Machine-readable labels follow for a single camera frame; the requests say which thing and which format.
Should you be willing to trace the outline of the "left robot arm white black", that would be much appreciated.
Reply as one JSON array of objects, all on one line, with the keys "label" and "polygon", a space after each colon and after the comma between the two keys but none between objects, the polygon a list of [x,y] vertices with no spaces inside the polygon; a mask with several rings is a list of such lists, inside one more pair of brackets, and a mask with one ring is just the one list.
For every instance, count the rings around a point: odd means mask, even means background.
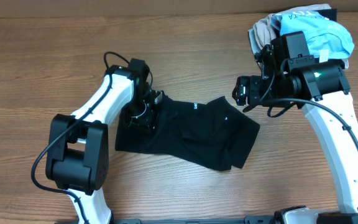
[{"label": "left robot arm white black", "polygon": [[112,65],[97,92],[70,115],[51,122],[45,173],[75,207],[78,223],[113,223],[103,184],[109,168],[108,129],[118,114],[124,126],[151,133],[156,128],[154,99],[160,97],[146,79],[150,68],[132,59],[127,67]]}]

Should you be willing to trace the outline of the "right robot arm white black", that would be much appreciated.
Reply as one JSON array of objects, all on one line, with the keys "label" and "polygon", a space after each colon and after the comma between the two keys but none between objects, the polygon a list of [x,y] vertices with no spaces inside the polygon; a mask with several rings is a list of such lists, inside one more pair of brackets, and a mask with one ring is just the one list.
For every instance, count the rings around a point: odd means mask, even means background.
[{"label": "right robot arm white black", "polygon": [[334,181],[338,210],[295,206],[276,211],[271,223],[358,223],[358,121],[342,60],[313,57],[263,60],[260,76],[240,76],[232,91],[239,106],[284,111],[297,106],[322,147]]}]

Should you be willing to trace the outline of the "black t-shirt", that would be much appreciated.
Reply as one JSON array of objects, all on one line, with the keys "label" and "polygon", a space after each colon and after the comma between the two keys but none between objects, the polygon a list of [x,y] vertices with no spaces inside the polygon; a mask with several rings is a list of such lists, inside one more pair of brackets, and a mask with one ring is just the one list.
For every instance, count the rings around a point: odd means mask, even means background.
[{"label": "black t-shirt", "polygon": [[120,120],[115,150],[167,154],[218,171],[241,169],[260,130],[223,96],[201,104],[163,95],[157,112],[149,133]]}]

